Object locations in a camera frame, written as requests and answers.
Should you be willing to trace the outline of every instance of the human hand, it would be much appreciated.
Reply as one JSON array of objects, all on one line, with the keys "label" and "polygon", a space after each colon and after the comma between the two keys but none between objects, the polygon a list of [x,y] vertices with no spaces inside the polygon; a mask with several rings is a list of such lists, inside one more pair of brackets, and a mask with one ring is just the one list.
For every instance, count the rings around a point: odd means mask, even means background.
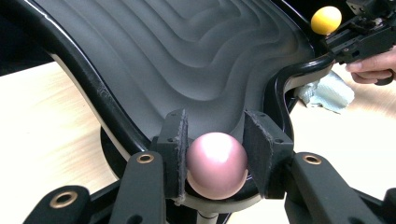
[{"label": "human hand", "polygon": [[379,79],[393,76],[396,71],[396,46],[390,51],[346,65],[355,82],[360,84],[376,83]]}]

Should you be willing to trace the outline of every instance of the black wavy surface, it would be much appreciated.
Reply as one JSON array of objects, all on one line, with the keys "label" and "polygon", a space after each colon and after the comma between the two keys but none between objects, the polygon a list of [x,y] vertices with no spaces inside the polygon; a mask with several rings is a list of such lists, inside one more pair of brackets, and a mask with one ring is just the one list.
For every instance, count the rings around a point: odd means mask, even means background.
[{"label": "black wavy surface", "polygon": [[270,1],[36,1],[149,139],[166,114],[186,108],[191,138],[223,132],[241,140],[243,110],[262,110],[268,80],[313,57]]}]

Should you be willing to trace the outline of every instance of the ball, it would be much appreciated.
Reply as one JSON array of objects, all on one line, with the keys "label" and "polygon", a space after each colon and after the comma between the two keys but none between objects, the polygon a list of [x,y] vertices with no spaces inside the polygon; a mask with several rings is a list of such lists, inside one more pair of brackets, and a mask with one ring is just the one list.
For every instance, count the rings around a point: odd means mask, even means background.
[{"label": "ball", "polygon": [[240,190],[248,175],[248,155],[226,133],[206,133],[187,150],[187,181],[200,195],[222,200]]},{"label": "ball", "polygon": [[341,24],[342,15],[336,7],[323,7],[311,19],[312,30],[319,35],[329,35]]}]

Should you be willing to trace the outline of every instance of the wooden table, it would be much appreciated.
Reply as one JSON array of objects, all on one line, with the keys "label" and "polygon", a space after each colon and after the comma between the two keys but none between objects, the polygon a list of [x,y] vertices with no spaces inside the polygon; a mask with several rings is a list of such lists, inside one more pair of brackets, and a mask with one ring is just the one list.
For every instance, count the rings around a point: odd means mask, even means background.
[{"label": "wooden table", "polygon": [[[324,156],[351,187],[382,199],[396,187],[396,84],[359,85],[342,66],[333,70],[356,99],[341,115],[297,104],[291,113],[295,151]],[[57,63],[0,77],[0,102],[2,223],[22,223],[60,186],[93,193],[116,180],[101,150],[99,122]],[[229,223],[264,221],[288,223],[283,201],[263,200]]]}]

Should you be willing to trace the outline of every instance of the screw hole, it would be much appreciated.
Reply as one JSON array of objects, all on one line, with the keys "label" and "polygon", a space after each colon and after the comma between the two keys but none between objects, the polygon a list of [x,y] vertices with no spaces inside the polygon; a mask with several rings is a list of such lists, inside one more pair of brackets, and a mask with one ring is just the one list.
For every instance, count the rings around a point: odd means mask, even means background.
[{"label": "screw hole", "polygon": [[321,159],[315,156],[307,155],[304,156],[304,160],[308,163],[314,164],[314,165],[319,165],[321,164]]},{"label": "screw hole", "polygon": [[134,215],[128,219],[128,224],[140,224],[143,222],[143,218],[139,215]]},{"label": "screw hole", "polygon": [[64,208],[72,204],[77,199],[78,194],[73,191],[64,191],[55,195],[49,202],[49,206],[55,209]]},{"label": "screw hole", "polygon": [[136,160],[139,163],[149,163],[154,160],[154,156],[149,155],[149,154],[144,154],[144,155],[139,156]]},{"label": "screw hole", "polygon": [[350,218],[348,219],[348,221],[349,221],[349,223],[351,223],[351,224],[364,224],[363,221],[361,221],[359,218],[356,218],[356,217],[350,217]]},{"label": "screw hole", "polygon": [[361,54],[360,51],[356,50],[355,52],[352,53],[352,57],[358,57]]}]

